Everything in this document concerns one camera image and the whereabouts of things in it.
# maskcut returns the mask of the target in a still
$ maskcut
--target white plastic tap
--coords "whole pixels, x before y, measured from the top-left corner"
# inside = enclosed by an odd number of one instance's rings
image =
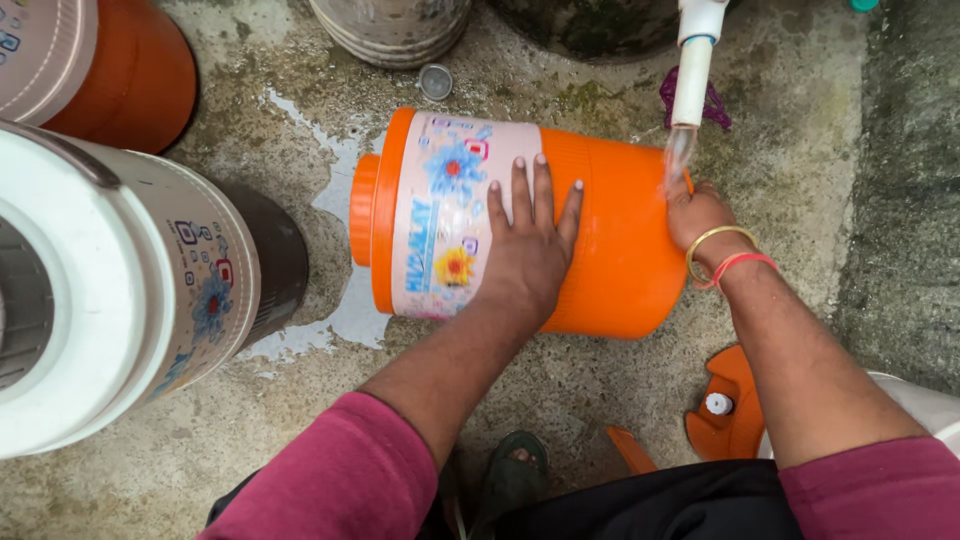
[[[679,0],[680,73],[671,124],[699,127],[704,115],[713,45],[720,40],[730,0]]]

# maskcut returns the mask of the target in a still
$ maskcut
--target bracelet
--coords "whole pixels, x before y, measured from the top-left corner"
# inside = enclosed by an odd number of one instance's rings
[[[746,260],[759,260],[760,262],[766,262],[772,266],[774,270],[778,272],[780,271],[774,260],[763,255],[762,253],[737,253],[725,258],[723,262],[717,265],[717,270],[713,273],[712,280],[707,283],[694,283],[693,285],[701,290],[706,290],[716,286],[717,290],[720,291],[720,294],[723,294],[723,289],[720,287],[720,278],[723,277],[724,272],[729,270],[731,266]]]
[[[743,227],[737,227],[735,225],[724,225],[723,227],[716,227],[714,229],[710,229],[706,233],[701,234],[699,238],[694,240],[693,243],[690,244],[690,249],[686,250],[686,273],[689,274],[691,278],[693,278],[694,283],[703,285],[705,283],[709,283],[710,279],[703,277],[700,273],[695,272],[693,270],[693,252],[697,251],[697,248],[700,246],[700,244],[707,238],[710,238],[714,234],[725,233],[727,231],[734,231],[736,233],[743,234],[744,236],[749,238],[751,242],[754,243],[755,248],[760,249],[760,244],[756,241],[756,236],[753,236],[752,234],[750,234],[750,231],[747,231]]]

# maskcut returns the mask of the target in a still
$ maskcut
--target yellow flower print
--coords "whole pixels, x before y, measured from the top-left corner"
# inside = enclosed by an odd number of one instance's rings
[[[437,281],[448,287],[469,285],[475,260],[476,257],[467,255],[463,246],[446,250],[444,256],[433,263]]]

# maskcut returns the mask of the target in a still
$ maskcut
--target pink label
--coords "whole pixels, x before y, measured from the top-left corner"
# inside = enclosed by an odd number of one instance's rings
[[[400,168],[394,226],[394,312],[444,319],[483,281],[492,234],[487,189],[503,186],[513,221],[511,168],[540,152],[535,124],[417,112]],[[527,183],[533,189],[532,170]]]

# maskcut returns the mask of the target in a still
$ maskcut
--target water stream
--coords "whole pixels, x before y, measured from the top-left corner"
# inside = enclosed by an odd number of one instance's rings
[[[679,125],[670,130],[663,149],[663,188],[667,193],[675,183],[686,183],[684,170],[697,145],[697,126]]]

